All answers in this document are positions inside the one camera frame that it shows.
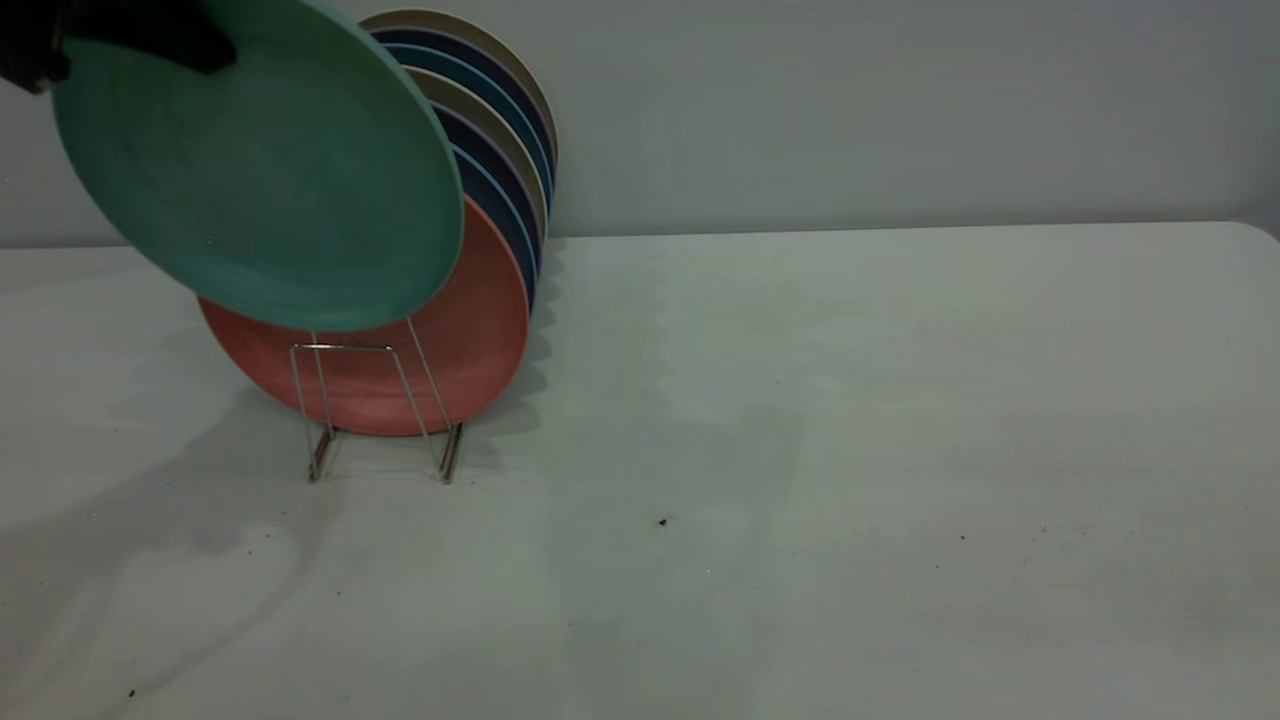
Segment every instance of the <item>blue plate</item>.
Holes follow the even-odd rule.
[[[466,150],[467,155],[480,163],[480,167],[489,170],[498,187],[515,202],[521,223],[524,223],[534,238],[534,261],[540,274],[543,266],[543,228],[539,225],[538,215],[534,213],[534,199],[529,188],[525,187],[525,183],[520,182],[520,177],[516,174],[515,168],[511,167],[506,155],[476,129],[475,126],[440,105],[435,106],[435,115],[439,118],[440,126],[444,127],[444,135],[448,136],[449,142]]]
[[[462,176],[463,192],[484,208],[485,214],[502,232],[512,255],[516,256],[516,263],[520,264],[520,275],[525,279],[529,311],[532,313],[534,297],[538,291],[538,266],[534,264],[534,243],[520,219],[516,204],[507,197],[489,170],[485,170],[466,149],[454,145],[453,155],[458,160],[458,174]]]
[[[543,187],[547,188],[547,200],[550,200],[556,195],[554,181],[552,179],[552,165],[548,160],[549,155],[543,143],[538,140],[538,133],[534,132],[532,123],[525,117],[525,113],[520,110],[520,105],[507,95],[498,83],[489,79],[488,76],[475,69],[474,67],[458,60],[457,58],[449,56],[439,50],[431,50],[429,47],[419,47],[416,45],[403,45],[399,42],[388,42],[384,45],[387,50],[396,58],[399,63],[410,65],[412,68],[421,68],[428,72],[442,74],[453,82],[466,87],[471,92],[479,95],[485,102],[489,104],[499,115],[516,131],[520,140],[524,141],[525,147],[529,149],[529,154],[534,156],[534,164],[538,165],[538,176],[543,178]]]
[[[419,47],[439,50],[440,53],[452,55],[489,76],[489,79],[498,83],[498,86],[502,87],[517,105],[520,105],[520,110],[524,111],[525,117],[532,123],[534,132],[538,133],[538,138],[541,141],[543,147],[547,149],[548,158],[552,159],[552,176],[554,177],[557,174],[556,146],[552,145],[552,136],[550,131],[547,128],[547,119],[543,118],[543,114],[538,110],[538,105],[535,105],[534,99],[530,97],[529,90],[520,85],[516,76],[511,74],[511,70],[508,70],[502,63],[465,40],[431,29],[379,29],[374,31],[374,37],[379,42],[384,44],[398,42],[403,45],[417,45]]]

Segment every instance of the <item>plate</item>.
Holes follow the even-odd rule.
[[[507,161],[502,151],[489,142],[484,133],[453,110],[438,106],[435,115],[440,119],[440,126],[444,127],[444,135],[448,136],[449,142],[456,147],[465,149],[467,155],[475,158],[484,169],[489,170],[489,176],[493,177],[498,187],[516,205],[520,222],[529,231],[532,241],[530,250],[534,254],[534,261],[541,268],[543,227],[538,213],[534,210],[534,196],[525,187],[525,183],[520,181],[516,169],[511,167],[511,163]]]
[[[479,47],[480,50],[484,50],[492,58],[502,63],[502,65],[513,76],[516,76],[520,85],[529,91],[529,95],[534,99],[534,102],[538,104],[538,109],[547,120],[547,128],[550,131],[553,152],[557,158],[559,158],[559,136],[556,132],[556,118],[552,114],[552,106],[547,101],[547,96],[543,95],[543,87],[538,85],[538,78],[534,77],[534,73],[529,70],[529,67],[525,65],[525,61],[521,60],[518,55],[480,26],[448,13],[412,9],[379,13],[364,20],[360,26],[370,32],[398,27],[431,29],[444,35],[451,35],[475,47]]]
[[[543,143],[543,147],[548,150],[552,163],[552,179],[556,178],[556,147],[550,141],[550,131],[547,128],[547,119],[538,109],[538,105],[534,102],[529,91],[520,85],[516,76],[507,70],[502,63],[494,60],[490,55],[468,42],[430,29],[380,29],[374,32],[374,38],[383,45],[403,44],[439,50],[440,53],[462,60],[484,73],[489,79],[498,83],[498,87],[502,87],[507,95],[516,101],[516,105],[520,105],[520,110],[525,113],[525,117],[529,118],[529,122],[534,126],[534,132],[538,133],[538,140]]]
[[[234,65],[204,76],[68,38],[58,129],[104,214],[147,259],[238,313],[303,329],[404,318],[462,246],[451,147],[417,86],[344,17],[219,0]]]
[[[433,105],[448,108],[466,118],[498,146],[512,167],[515,167],[525,187],[534,193],[534,210],[538,213],[540,227],[545,232],[548,214],[550,213],[550,205],[547,202],[547,191],[543,190],[543,181],[538,176],[538,167],[534,164],[534,159],[529,155],[529,150],[520,141],[516,131],[488,102],[452,79],[419,68],[404,69]]]
[[[538,291],[538,264],[534,260],[534,238],[524,220],[516,202],[502,190],[498,181],[489,170],[472,158],[466,149],[454,145],[453,156],[458,161],[458,173],[462,176],[462,187],[466,193],[484,209],[493,224],[502,232],[502,237],[511,247],[516,263],[520,265],[520,274],[525,281],[525,292],[529,300],[529,311],[534,310],[534,299]]]
[[[538,133],[534,132],[534,126],[529,122],[529,118],[516,105],[516,101],[507,95],[507,91],[480,70],[439,50],[399,42],[388,42],[383,47],[390,51],[392,56],[404,65],[430,70],[457,82],[479,95],[497,110],[516,129],[516,135],[520,136],[521,142],[529,149],[529,154],[532,155],[534,164],[538,167],[538,176],[543,179],[543,187],[547,188],[547,197],[549,201],[554,201],[556,181],[552,178],[547,149],[538,140]]]
[[[262,389],[298,406],[289,347],[310,333],[252,320],[201,300],[210,329],[230,359]],[[511,384],[529,340],[525,290],[507,243],[484,210],[466,201],[466,240],[457,270],[430,305],[411,318],[454,423],[474,418]],[[445,427],[404,320],[358,333],[320,333],[320,342],[390,345],[413,387],[429,430]],[[324,379],[334,425],[357,433],[419,433],[394,361],[383,352],[326,351]],[[324,420],[315,354],[298,352],[307,413]]]

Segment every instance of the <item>teal plate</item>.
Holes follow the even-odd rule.
[[[302,0],[206,0],[238,53],[204,76],[68,38],[63,146],[99,208],[178,282],[298,329],[408,316],[462,249],[430,102],[365,31]]]

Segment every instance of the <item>white wall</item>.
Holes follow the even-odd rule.
[[[1275,0],[433,5],[541,78],[564,234],[1228,218],[1280,179]],[[49,115],[0,90],[0,242],[111,238]]]

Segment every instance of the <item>tan plate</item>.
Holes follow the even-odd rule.
[[[544,228],[544,237],[539,240],[545,242],[547,215],[550,213],[547,204],[547,188],[543,187],[543,179],[538,174],[538,165],[534,164],[532,155],[520,141],[516,131],[507,120],[502,119],[502,115],[493,106],[452,79],[408,65],[404,67],[404,70],[428,101],[443,105],[470,120],[507,156],[516,173],[520,174],[521,182],[534,193],[534,213],[538,214],[539,227]]]
[[[543,88],[538,85],[538,78],[534,73],[529,70],[529,67],[517,56],[511,47],[503,45],[500,40],[489,35],[489,32],[480,26],[472,24],[457,15],[451,15],[448,13],[440,13],[436,10],[417,10],[417,9],[404,9],[404,10],[388,10],[385,13],[379,13],[371,18],[360,23],[360,27],[366,31],[375,29],[388,29],[394,27],[417,27],[422,29],[431,29],[436,32],[445,32],[475,45],[480,50],[484,50],[503,64],[511,74],[516,76],[516,79],[529,90],[529,96],[534,99],[538,104],[538,109],[547,118],[547,129],[552,135],[552,150],[556,152],[556,158],[559,159],[559,133],[556,132],[556,118],[552,117],[552,106],[547,102],[547,96],[543,95]]]

